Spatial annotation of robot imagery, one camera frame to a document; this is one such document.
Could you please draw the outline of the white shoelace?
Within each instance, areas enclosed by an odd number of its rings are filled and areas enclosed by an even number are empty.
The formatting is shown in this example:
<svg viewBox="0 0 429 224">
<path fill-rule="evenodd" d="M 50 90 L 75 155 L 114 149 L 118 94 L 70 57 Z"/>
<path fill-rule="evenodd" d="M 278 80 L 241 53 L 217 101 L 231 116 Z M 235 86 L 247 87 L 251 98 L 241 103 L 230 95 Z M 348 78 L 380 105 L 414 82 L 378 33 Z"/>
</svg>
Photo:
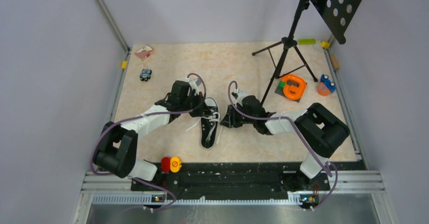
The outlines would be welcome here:
<svg viewBox="0 0 429 224">
<path fill-rule="evenodd" d="M 191 115 L 191 117 L 197 117 L 199 120 L 195 121 L 191 126 L 189 126 L 185 132 L 192 130 L 197 126 L 197 124 L 200 124 L 201 146 L 206 150 L 212 149 L 217 143 L 217 129 L 221 121 L 219 106 L 208 106 L 208 109 L 206 109 L 202 114 L 198 113 L 195 116 Z"/>
</svg>

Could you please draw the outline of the black white canvas sneaker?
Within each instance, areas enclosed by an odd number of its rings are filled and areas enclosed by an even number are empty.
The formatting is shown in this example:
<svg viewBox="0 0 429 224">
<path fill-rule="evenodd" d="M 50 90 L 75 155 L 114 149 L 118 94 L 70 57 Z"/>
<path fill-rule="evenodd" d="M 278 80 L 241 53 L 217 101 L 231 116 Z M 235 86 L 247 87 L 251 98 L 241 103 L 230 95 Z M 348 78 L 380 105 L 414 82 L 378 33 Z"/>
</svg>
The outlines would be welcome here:
<svg viewBox="0 0 429 224">
<path fill-rule="evenodd" d="M 203 116 L 201 117 L 201 146 L 206 150 L 214 147 L 218 123 L 220 121 L 219 106 L 215 99 L 204 100 Z"/>
</svg>

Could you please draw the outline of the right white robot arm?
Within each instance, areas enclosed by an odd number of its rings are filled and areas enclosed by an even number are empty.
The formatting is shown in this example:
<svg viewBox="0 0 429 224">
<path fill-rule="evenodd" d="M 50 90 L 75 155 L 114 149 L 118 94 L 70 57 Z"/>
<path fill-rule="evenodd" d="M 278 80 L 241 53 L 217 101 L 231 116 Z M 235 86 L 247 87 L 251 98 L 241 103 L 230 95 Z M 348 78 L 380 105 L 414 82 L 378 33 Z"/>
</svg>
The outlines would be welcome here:
<svg viewBox="0 0 429 224">
<path fill-rule="evenodd" d="M 294 132 L 308 150 L 296 176 L 298 186 L 311 189 L 320 171 L 332 175 L 329 159 L 350 135 L 349 127 L 320 103 L 292 113 L 275 113 L 264 109 L 255 96 L 246 96 L 229 105 L 221 125 L 239 128 L 252 125 L 262 135 Z"/>
</svg>

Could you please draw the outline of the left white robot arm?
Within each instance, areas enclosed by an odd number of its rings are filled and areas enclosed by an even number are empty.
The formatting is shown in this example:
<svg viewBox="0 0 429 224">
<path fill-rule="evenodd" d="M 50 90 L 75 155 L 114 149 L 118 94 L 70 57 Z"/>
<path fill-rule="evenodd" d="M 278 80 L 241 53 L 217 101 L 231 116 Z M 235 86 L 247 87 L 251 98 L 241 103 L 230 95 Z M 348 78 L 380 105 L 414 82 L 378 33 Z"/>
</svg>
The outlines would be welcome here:
<svg viewBox="0 0 429 224">
<path fill-rule="evenodd" d="M 157 128 L 173 122 L 182 114 L 201 116 L 205 92 L 199 90 L 202 79 L 177 80 L 164 99 L 154 103 L 138 116 L 107 122 L 93 150 L 90 167 L 100 167 L 119 178 L 137 177 L 150 190 L 162 184 L 158 167 L 145 160 L 137 160 L 137 146 L 143 137 Z"/>
</svg>

